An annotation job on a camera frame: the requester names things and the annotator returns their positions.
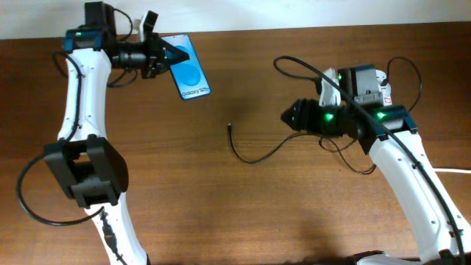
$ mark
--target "electrical cable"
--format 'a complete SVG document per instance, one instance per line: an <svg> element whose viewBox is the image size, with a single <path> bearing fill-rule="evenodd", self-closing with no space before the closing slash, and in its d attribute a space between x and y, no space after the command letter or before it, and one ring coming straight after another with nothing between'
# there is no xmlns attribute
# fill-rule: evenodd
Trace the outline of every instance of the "electrical cable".
<svg viewBox="0 0 471 265"><path fill-rule="evenodd" d="M77 63L65 52L53 52L52 53L52 58L54 60L54 63L57 63L57 55L60 54L64 56L69 62L72 63L72 65L75 67L75 70L77 71L77 102L76 102L76 107L75 107L75 117L74 117L74 123L72 125L71 129L71 134L65 139L65 140L60 140L61 144L66 144L68 143L72 137L74 137L75 132L77 131L77 128L79 126L79 114L80 114L80 94L82 91L82 72L80 71L79 66ZM45 158L47 155L49 155L48 152L43 152L42 154L38 155L37 157L33 158L30 162L28 162L27 165L21 170L21 173L18 177L18 180L16 182L16 196L18 198L18 201L20 202L21 207L28 213L34 220L43 223L45 225L53 225L53 226L69 226L69 225L78 225L80 223L83 223L85 221L88 221L95 217L96 215L100 214L103 211L103 207L101 207L97 212L93 213L90 216L86 216L82 219L78 220L73 220L73 221L64 221L64 222L58 222L58 221L51 221L48 219L44 219L43 217L37 215L35 212L31 210L30 207L28 207L26 201L23 198L23 194L21 193L21 186L23 184L23 179L26 176L26 173L33 167L38 161L41 159Z"/></svg>
<svg viewBox="0 0 471 265"><path fill-rule="evenodd" d="M301 79L301 80L310 80L310 81L314 81L315 78L314 77L307 77L307 76L300 76L300 75L297 75L297 74L292 74L290 72L287 72L287 71L284 71L283 69L281 69L278 64L276 63L273 63L273 66L275 67L275 69L277 69L281 74L284 74L286 75L287 77L291 77L291 78L295 78L295 79Z"/></svg>
<svg viewBox="0 0 471 265"><path fill-rule="evenodd" d="M132 34L132 28L133 28L132 19L131 19L131 17L130 17L128 14L126 14L125 12L119 10L118 8L113 8L113 9L114 9L116 12L119 12L119 13L123 14L123 15L127 18L127 20L130 21L130 26L131 26L130 32L127 33L126 36L124 36L124 37L122 37L122 38L120 38L120 39L118 40L118 41L125 41L125 40L127 40L127 39L131 36L131 34Z"/></svg>
<svg viewBox="0 0 471 265"><path fill-rule="evenodd" d="M126 75L127 73L130 73L131 71L134 71L134 77L132 79L130 79L128 82L126 83L122 83L122 84L118 84L118 85L115 85L116 82L118 82L120 79L122 79L124 77L124 75ZM132 83L134 83L134 81L138 78L138 70L136 69L133 69L133 70L125 70L123 72L123 74L121 74L118 78L116 78L114 81L112 81L111 83L108 83L107 84L107 87L109 88L123 88L125 86L128 86L128 85L131 85Z"/></svg>
<svg viewBox="0 0 471 265"><path fill-rule="evenodd" d="M431 188L432 192L435 194L436 198L438 199L440 205L442 206L442 209L443 211L445 212L446 216L448 217L449 221L450 221L450 225L452 227L452 230L453 230L453 234L455 235L455 239L456 239L456 244L458 246L458 251L459 251L459 263L461 265L465 265L466 264L466 260L465 260L465 256L464 256L464 248L463 248L463 241L462 241L462 238L461 238L461 234L459 232L459 229L458 229L458 226L456 225L456 221L455 219L453 218L453 214L451 213L451 210L450 208L448 207L447 203L445 202L445 199L443 198L443 196L440 194L440 191L438 190L438 188L435 186L435 183L433 183L432 179L430 178L430 176L428 175L428 173L426 172L424 166L422 165L422 163L420 163L417 158L414 156L414 154L411 152L411 150L409 150L409 148L393 133L391 132L391 130L389 130L384 124L381 124L380 122L378 122L373 116L371 116L362 106L359 105L359 103L357 103L355 100L352 99L352 97L345 91L343 91L342 89L340 89L340 87L331 79L329 78L328 76L326 76L324 73L322 73L320 70L318 70L317 68L314 68L313 66L311 66L310 64L298 59L298 58L295 58L295 57L292 57L292 56L287 56L287 55L283 55L283 56L280 56L280 57L277 57L274 61L273 61L273 65L274 67L278 70L279 68L277 67L277 62L279 60L291 60L295 63L299 63L300 65L302 66L305 66L307 69L311 70L312 72L316 73L317 75L319 75L321 78L323 78L325 81L327 81L329 84L331 84L340 94L343 98L345 98L345 100L351 104L352 107L354 107L357 112L359 114L361 114L368 122L374 124L375 126L378 126L379 128L381 128L385 134L387 134L389 137L391 137L394 141L396 141L396 143L400 146L400 148L404 151L404 153L407 155L407 157L412 161L412 164L415 166L416 169L418 169L420 171L420 174L424 177L425 179L425 182L427 182L427 184L429 185L429 187Z"/></svg>
<svg viewBox="0 0 471 265"><path fill-rule="evenodd" d="M401 59L401 60L404 60L404 61L408 62L412 66L412 68L414 68L414 70L417 74L417 77L419 78L419 93L417 94L417 98L415 99L415 102L409 108L409 112L411 112L414 109L415 105L417 105L417 103L419 102L420 96L422 95L422 76L420 75L420 71L419 71L419 69L417 68L417 66L415 65L414 62L412 62L408 58L402 57L402 56L397 56L397 57L394 57L394 58L390 59L389 62L388 62L388 67L386 69L386 78L385 78L385 80L383 80L381 82L381 85L384 86L384 85L387 85L389 83L389 69L391 68L391 63L394 60L397 60L397 59Z"/></svg>
<svg viewBox="0 0 471 265"><path fill-rule="evenodd" d="M348 162L347 160L345 159L345 157L343 156L343 154L341 153L342 151L348 149L349 147L351 147L354 143L356 143L358 141L358 139L353 139L353 141L349 142L346 146L342 147L339 149L339 146L337 146L337 144L332 140L332 139L329 139L327 138L327 140L329 142L332 143L332 145L334 145L334 147L336 148L335 150L331 150L331 149L327 149L324 147L324 145L322 145L322 141L324 140L325 137L321 137L319 139L319 146L321 148L323 148L323 150L327 151L327 152L331 152L331 153L334 153L334 152L337 152L339 155L340 155L340 158L344 161L345 165L351 169L353 172L355 172L356 174L362 174L362 175L369 175L371 173L373 173L376 169L376 165L373 164L369 169L367 170L364 170L364 171L361 171L361 170L357 170L357 169L354 169Z"/></svg>
<svg viewBox="0 0 471 265"><path fill-rule="evenodd" d="M321 139L325 138L327 139L329 142L332 143L332 145L334 145L334 147L336 148L336 150L329 150L329 149L326 149L325 147L323 147L323 145L321 145L321 147L328 151L328 152L338 152L339 155L340 155L340 158L344 161L344 163L348 166L349 169L351 169L353 172L357 173L357 174L362 174L362 175L368 175L368 174L371 174L373 173L373 171L376 169L376 165L373 165L371 168L365 170L365 171L360 171L360 170L357 170L357 169L354 169L348 162L347 162L347 159L345 159L345 157L343 156L343 154L341 153L341 151L345 150L346 148L350 147L352 144L354 144L357 140L354 140L352 142L350 142L348 145L342 147L341 149L339 148L339 146L334 142L332 141L331 139L329 138L326 138L325 136L320 136L320 135L315 135L315 134L310 134L310 133L306 133L306 132L296 132L296 133L293 133L291 135L289 135L288 137L286 137L283 141L281 141L280 144L278 144L272 151L268 152L266 155L264 155L263 157L261 158L258 158L258 159L255 159L255 160L245 160L243 159L236 151L236 148L234 147L234 141L233 141L233 128L232 128L232 124L228 124L227 125L227 132L229 133L229 141L230 141L230 147L232 148L235 156L242 162L244 163L248 163L250 165L254 165L254 164L257 164L257 163L261 163L263 161L265 161L267 158L271 157L274 153L276 153L276 151L278 151L282 146L284 146L286 143L288 143L291 139L293 138L296 138L296 137L300 137L300 136L317 136L317 137L320 137Z"/></svg>
<svg viewBox="0 0 471 265"><path fill-rule="evenodd" d="M244 163L248 163L250 165L254 165L254 164L257 164L257 163L261 163L261 162L264 162L267 158L271 157L274 153L276 153L276 151L279 150L279 148L281 148L283 145L285 145L286 143L288 143L291 139L294 139L296 137L300 137L300 136L307 136L307 135L310 135L306 132L296 132L296 133L293 133L291 135L289 135L288 137L286 137L283 141L281 141L280 144L278 144L278 146L276 146L272 151L268 152L266 155L264 155L263 157L261 158L258 158L258 159L255 159L255 160L245 160L243 159L236 151L236 148L234 147L234 142L233 142L233 126L232 124L228 124L227 125L227 132L229 133L229 141L230 141L230 147L233 149L233 152L235 154L235 156L242 162Z"/></svg>

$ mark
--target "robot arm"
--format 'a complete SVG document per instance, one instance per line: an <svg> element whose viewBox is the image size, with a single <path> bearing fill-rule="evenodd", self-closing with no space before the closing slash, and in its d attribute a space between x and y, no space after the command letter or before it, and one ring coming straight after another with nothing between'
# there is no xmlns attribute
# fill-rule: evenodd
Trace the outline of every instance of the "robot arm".
<svg viewBox="0 0 471 265"><path fill-rule="evenodd" d="M45 161L65 195L75 199L92 218L111 264L150 264L132 227L126 204L128 175L126 163L107 141L105 98L112 68L141 70L142 78L154 78L169 66L188 59L188 54L153 33L157 14L148 12L141 23L141 42L116 40L114 9L102 2L85 4L85 25L67 31L64 49L79 66L67 60L68 93L63 125L58 139L67 143L45 147ZM77 108L77 97L80 99ZM78 128L74 132L76 111ZM90 161L79 162L80 156Z"/></svg>
<svg viewBox="0 0 471 265"><path fill-rule="evenodd" d="M391 86L383 84L386 75L382 71L375 70L372 65L340 69L339 75L335 75L333 69L329 69L324 72L324 75L331 78L339 89L347 92L355 102L375 117L377 123L363 119L349 107L348 103L346 106L341 106L338 101L340 90L331 84L325 84L324 80L322 82L314 80L316 90L320 94L319 102L313 99L300 99L282 114L282 120L293 130L307 130L317 135L325 135L325 137L348 134L358 139L365 154L372 158L373 163L378 166L392 187L414 232L421 262L427 263L459 256L457 235L436 192L432 190L431 185L404 149L377 124L384 125L422 164L424 171L450 209L459 231L458 236L463 242L464 253L469 258L471 253L470 224L458 211L436 176L425 154L417 126L408 111L403 106L392 105ZM409 261L399 261L373 253L358 259L357 262L402 264Z"/></svg>

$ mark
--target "brown wooden surface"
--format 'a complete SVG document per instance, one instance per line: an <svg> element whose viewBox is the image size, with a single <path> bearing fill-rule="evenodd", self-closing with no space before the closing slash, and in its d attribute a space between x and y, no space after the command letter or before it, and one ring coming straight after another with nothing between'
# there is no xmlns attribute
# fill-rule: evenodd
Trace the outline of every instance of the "brown wooden surface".
<svg viewBox="0 0 471 265"><path fill-rule="evenodd" d="M290 54L325 70L406 56L424 94L412 113L434 166L467 167L471 158L471 24L417 24L190 34L213 93L180 99L170 74L107 92L110 142L130 170L128 207L153 264L281 264L385 250L413 257L417 248L383 175L350 172L314 137L297 138L265 163L249 166L230 151L226 125L246 158L269 151L291 130L280 114L314 84L277 73ZM54 142L65 110L66 79L51 52L59 39L0 42L0 263L107 264L91 224L49 227L15 198L24 164ZM288 70L306 71L286 65ZM394 103L410 105L417 78L392 66ZM371 160L355 145L358 168ZM471 219L471 179L440 174ZM26 177L30 206L50 219L84 216L41 162Z"/></svg>

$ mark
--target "blue phone screen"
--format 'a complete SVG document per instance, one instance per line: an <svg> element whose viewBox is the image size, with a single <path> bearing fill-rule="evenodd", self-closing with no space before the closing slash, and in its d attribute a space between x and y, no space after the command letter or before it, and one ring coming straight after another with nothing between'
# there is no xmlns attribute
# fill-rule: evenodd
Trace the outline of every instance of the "blue phone screen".
<svg viewBox="0 0 471 265"><path fill-rule="evenodd" d="M188 53L190 57L190 60L170 66L171 74L182 99L193 99L211 93L189 36L175 35L162 37L162 39Z"/></svg>

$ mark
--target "white cable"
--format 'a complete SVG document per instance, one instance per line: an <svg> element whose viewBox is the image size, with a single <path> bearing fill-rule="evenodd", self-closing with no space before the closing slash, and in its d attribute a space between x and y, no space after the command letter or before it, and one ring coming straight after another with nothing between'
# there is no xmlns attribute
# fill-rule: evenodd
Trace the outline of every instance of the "white cable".
<svg viewBox="0 0 471 265"><path fill-rule="evenodd" d="M471 170L465 169L433 169L435 172L449 172L449 173L461 173L461 174L471 174Z"/></svg>

